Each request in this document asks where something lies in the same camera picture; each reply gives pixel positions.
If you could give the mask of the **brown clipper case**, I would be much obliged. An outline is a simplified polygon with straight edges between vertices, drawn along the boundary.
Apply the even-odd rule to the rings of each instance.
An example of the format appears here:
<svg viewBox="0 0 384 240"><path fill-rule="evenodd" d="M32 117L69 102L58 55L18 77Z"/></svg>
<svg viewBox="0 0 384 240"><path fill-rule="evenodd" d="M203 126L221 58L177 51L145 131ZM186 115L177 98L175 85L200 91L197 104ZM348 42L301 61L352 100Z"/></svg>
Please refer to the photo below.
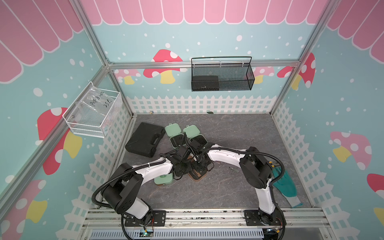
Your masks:
<svg viewBox="0 0 384 240"><path fill-rule="evenodd" d="M208 172L207 163L201 163L197 161L192 154L188 156L187 160L191 164L191 170L189 171L188 174L194 181L199 181L201 178L203 178L207 174Z"/></svg>

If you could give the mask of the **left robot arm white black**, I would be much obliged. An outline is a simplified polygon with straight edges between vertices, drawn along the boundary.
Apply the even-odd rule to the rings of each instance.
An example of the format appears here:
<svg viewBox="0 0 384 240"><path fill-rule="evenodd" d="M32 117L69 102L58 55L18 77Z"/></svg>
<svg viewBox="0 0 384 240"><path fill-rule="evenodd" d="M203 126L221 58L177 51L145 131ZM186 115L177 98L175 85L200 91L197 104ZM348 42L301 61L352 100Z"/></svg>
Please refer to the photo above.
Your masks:
<svg viewBox="0 0 384 240"><path fill-rule="evenodd" d="M161 154L153 162L139 166L121 164L109 180L93 192L92 203L115 210L123 219L135 217L140 225L148 225L153 218L153 210L137 198L141 186L163 175L174 173L183 176L190 171L188 163L191 153L189 148L179 146Z"/></svg>

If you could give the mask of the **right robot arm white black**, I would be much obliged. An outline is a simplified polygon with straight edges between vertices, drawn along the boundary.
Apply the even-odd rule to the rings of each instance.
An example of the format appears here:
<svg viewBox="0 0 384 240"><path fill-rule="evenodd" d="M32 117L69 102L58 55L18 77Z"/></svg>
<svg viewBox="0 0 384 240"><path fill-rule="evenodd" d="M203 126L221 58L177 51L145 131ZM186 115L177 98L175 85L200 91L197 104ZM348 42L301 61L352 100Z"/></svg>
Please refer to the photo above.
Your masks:
<svg viewBox="0 0 384 240"><path fill-rule="evenodd" d="M259 152L254 147L236 150L210 143L203 145L197 141L187 143L187 146L198 163L223 162L240 168L248 184L256 191L261 222L264 225L280 224L282 227L286 225L283 211L273 193L273 184L285 174L285 167L278 158Z"/></svg>

